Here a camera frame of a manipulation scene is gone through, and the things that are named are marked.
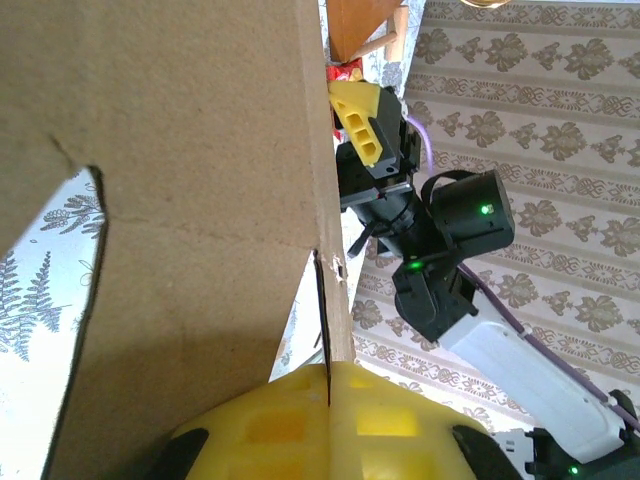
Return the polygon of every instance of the yellow 3d-printed part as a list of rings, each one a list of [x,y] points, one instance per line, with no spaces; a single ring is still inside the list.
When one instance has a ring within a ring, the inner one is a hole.
[[[329,82],[331,106],[349,134],[360,161],[367,167],[375,165],[382,155],[382,145],[369,122],[369,118],[378,115],[380,88],[365,82]]]
[[[186,480],[327,480],[329,408],[324,365],[310,365],[180,427],[209,437]]]
[[[471,418],[361,367],[333,363],[330,407],[324,366],[311,365],[215,408],[173,437],[208,432],[186,480],[473,480],[454,425],[486,433]]]

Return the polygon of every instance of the patterned wallpaper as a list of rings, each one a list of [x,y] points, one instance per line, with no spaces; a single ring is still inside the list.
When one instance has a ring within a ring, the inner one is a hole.
[[[554,352],[640,406],[640,6],[430,2],[405,98],[435,169],[496,168],[510,247],[467,264]],[[424,173],[416,175],[419,187]],[[354,305],[358,361],[477,418],[533,420],[393,305],[398,260],[369,245]]]
[[[40,478],[67,386],[97,235],[88,170],[65,182],[0,259],[0,478]]]

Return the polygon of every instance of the cardboard flap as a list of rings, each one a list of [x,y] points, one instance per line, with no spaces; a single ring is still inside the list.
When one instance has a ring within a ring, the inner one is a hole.
[[[109,220],[47,473],[138,478],[179,423],[267,381],[309,251],[344,264],[317,4],[4,10],[0,246],[82,165]],[[326,290],[349,358],[344,282]]]

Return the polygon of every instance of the red object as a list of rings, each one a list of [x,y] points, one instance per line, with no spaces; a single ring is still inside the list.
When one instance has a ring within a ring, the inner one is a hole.
[[[362,58],[358,58],[353,62],[344,65],[330,65],[327,67],[327,81],[346,80],[351,82],[359,82],[363,79]]]

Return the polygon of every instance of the white arm segment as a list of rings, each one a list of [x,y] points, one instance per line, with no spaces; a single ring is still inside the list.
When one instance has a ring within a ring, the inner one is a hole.
[[[440,345],[477,368],[524,408],[558,445],[581,463],[621,447],[624,422],[502,318],[481,291],[466,315],[439,339]]]

